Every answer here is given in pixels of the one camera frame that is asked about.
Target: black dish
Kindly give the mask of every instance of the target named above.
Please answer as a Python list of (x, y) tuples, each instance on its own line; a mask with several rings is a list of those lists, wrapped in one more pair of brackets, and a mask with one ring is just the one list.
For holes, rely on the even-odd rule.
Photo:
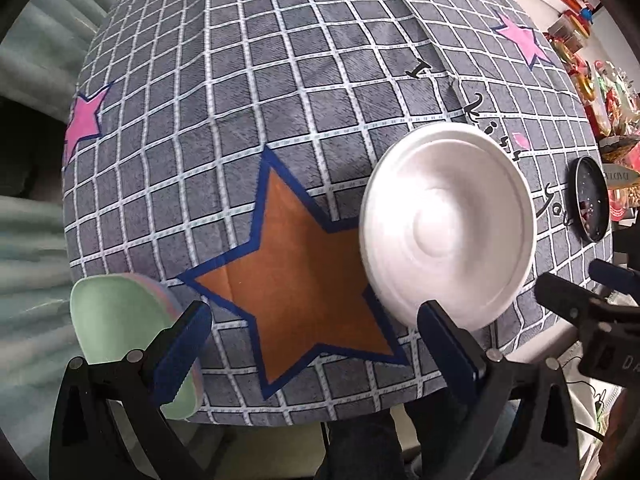
[(575, 229), (588, 242), (599, 242), (609, 228), (609, 193), (602, 170), (590, 156), (582, 156), (571, 166), (569, 183)]

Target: light blue curtain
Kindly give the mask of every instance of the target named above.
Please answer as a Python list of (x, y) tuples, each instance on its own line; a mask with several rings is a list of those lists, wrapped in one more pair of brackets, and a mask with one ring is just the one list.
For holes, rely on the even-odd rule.
[[(84, 56), (114, 1), (31, 0), (0, 43), (0, 94), (66, 122)], [(49, 477), (65, 366), (81, 354), (71, 286), (62, 208), (0, 196), (0, 427), (38, 480)]]
[(31, 0), (0, 44), (0, 94), (66, 123), (84, 56), (115, 0)]
[(38, 479), (66, 363), (81, 354), (70, 291), (62, 208), (0, 197), (0, 427)]

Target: snack package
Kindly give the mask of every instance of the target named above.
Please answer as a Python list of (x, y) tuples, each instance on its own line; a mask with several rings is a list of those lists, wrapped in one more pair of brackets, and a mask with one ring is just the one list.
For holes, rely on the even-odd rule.
[(582, 105), (586, 106), (587, 104), (593, 103), (596, 99), (593, 81), (589, 77), (576, 71), (572, 71), (569, 76), (574, 84), (575, 90), (578, 92), (578, 97)]
[(606, 137), (598, 143), (602, 161), (626, 166), (628, 162), (625, 163), (625, 157), (636, 148), (639, 141), (640, 137), (636, 135)]
[(603, 164), (602, 173), (607, 182), (607, 189), (624, 189), (640, 186), (640, 173), (619, 164)]
[(633, 149), (622, 158), (620, 165), (634, 171), (640, 171), (640, 144), (636, 144)]
[(561, 14), (556, 22), (548, 28), (548, 33), (555, 38), (567, 40), (575, 30), (575, 25), (569, 20), (565, 14)]
[(597, 113), (593, 103), (585, 104), (584, 111), (587, 113), (589, 126), (591, 126), (591, 131), (593, 131), (593, 136), (596, 140), (599, 141), (606, 138), (611, 133), (611, 126), (607, 116)]
[(640, 186), (629, 187), (627, 192), (627, 205), (629, 207), (640, 206)]
[(593, 74), (595, 74), (595, 69), (591, 68), (590, 63), (585, 61), (582, 58), (582, 56), (579, 56), (578, 54), (574, 54), (574, 61), (575, 61), (575, 71), (593, 80)]
[(629, 208), (628, 191), (626, 189), (609, 189), (609, 218), (619, 222)]
[(560, 61), (562, 61), (562, 63), (565, 65), (565, 68), (570, 70), (571, 67), (574, 67), (576, 65), (577, 54), (573, 54), (562, 40), (549, 35), (547, 39), (551, 44), (551, 47), (553, 47), (553, 50), (555, 50), (556, 54), (558, 54)]
[(587, 77), (591, 78), (593, 83), (594, 100), (591, 102), (591, 114), (587, 111), (587, 117), (591, 123), (591, 128), (594, 132), (598, 132), (600, 136), (607, 137), (611, 134), (611, 122), (607, 116), (607, 108), (604, 104), (604, 95), (602, 94), (602, 87), (600, 86), (600, 77), (598, 71), (595, 69), (593, 63), (587, 63), (588, 74)]
[(610, 114), (609, 119), (613, 129), (622, 129), (621, 126), (614, 122), (616, 118), (625, 121), (625, 123), (639, 121), (640, 111), (638, 111), (632, 97), (633, 94), (629, 89), (626, 74), (613, 66), (609, 61), (596, 61), (595, 67), (606, 82), (607, 112)]
[(618, 90), (616, 84), (612, 80), (612, 67), (613, 65), (608, 61), (596, 61), (594, 67), (598, 72), (598, 81), (600, 83), (600, 89), (604, 96), (605, 109), (607, 111), (607, 117), (611, 124), (611, 130), (615, 135), (619, 135), (620, 126), (620, 99), (618, 97)]

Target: pink star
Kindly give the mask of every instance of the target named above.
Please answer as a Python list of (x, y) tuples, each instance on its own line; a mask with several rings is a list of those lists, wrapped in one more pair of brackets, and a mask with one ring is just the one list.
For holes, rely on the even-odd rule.
[(102, 135), (100, 123), (98, 122), (98, 108), (104, 101), (109, 88), (111, 88), (111, 83), (100, 88), (92, 97), (87, 98), (81, 93), (76, 97), (73, 116), (65, 134), (65, 156), (63, 161), (65, 167), (71, 160), (71, 155), (80, 140), (95, 139)]
[(504, 26), (494, 27), (492, 28), (492, 31), (507, 38), (507, 40), (513, 41), (522, 53), (522, 56), (529, 65), (529, 68), (533, 67), (537, 59), (543, 59), (551, 62), (536, 42), (536, 37), (533, 34), (532, 28), (519, 27), (503, 14), (499, 14), (499, 17)]

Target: foam plate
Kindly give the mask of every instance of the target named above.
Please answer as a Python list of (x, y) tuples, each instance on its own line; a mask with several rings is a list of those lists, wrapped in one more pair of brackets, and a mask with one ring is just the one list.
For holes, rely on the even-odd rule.
[(417, 128), (385, 153), (367, 184), (362, 260), (382, 304), (407, 326), (426, 300), (461, 328), (488, 325), (524, 284), (535, 245), (526, 180), (474, 126)]

